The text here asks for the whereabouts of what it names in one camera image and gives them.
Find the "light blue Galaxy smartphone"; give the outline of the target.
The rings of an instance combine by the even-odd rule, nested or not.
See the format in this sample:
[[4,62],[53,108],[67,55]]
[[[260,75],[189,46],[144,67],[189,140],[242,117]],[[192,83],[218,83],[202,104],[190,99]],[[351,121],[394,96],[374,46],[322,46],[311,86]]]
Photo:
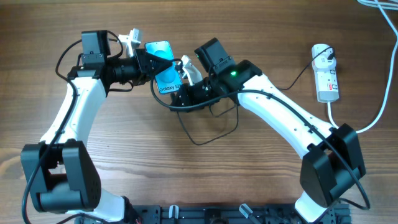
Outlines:
[[[148,42],[145,43],[145,48],[147,53],[155,55],[157,57],[172,60],[174,55],[172,53],[172,48],[169,41],[162,40],[158,42]],[[155,68],[163,68],[164,70],[159,72],[155,76],[155,81],[157,84],[157,89],[161,95],[169,94],[177,91],[182,85],[182,80],[179,73],[176,71],[176,63],[173,65],[165,67],[167,64],[165,62],[156,62]]]

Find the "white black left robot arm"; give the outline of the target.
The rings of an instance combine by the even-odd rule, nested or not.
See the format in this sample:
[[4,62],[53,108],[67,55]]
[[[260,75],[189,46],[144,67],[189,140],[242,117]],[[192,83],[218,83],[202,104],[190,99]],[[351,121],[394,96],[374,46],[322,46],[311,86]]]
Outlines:
[[136,49],[130,57],[112,55],[110,42],[120,37],[109,30],[84,31],[83,51],[63,79],[67,94],[48,131],[21,152],[27,180],[21,205],[29,221],[27,205],[38,212],[67,214],[99,223],[140,223],[130,201],[101,186],[101,179],[86,145],[93,121],[112,84],[142,85],[170,68],[172,60]]

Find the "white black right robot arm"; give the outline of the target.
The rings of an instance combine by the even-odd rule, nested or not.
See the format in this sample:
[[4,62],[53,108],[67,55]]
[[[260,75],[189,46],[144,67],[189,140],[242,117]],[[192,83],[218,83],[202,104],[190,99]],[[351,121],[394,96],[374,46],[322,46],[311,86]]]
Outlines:
[[170,109],[189,112],[230,98],[236,105],[251,111],[295,150],[302,160],[301,196],[294,210],[307,223],[318,221],[342,195],[357,186],[370,208],[369,199],[359,180],[366,173],[356,131],[347,124],[339,128],[322,121],[285,96],[248,60],[236,63],[216,38],[195,50],[206,78],[197,72],[189,59],[181,59],[176,71],[189,78],[180,87]]

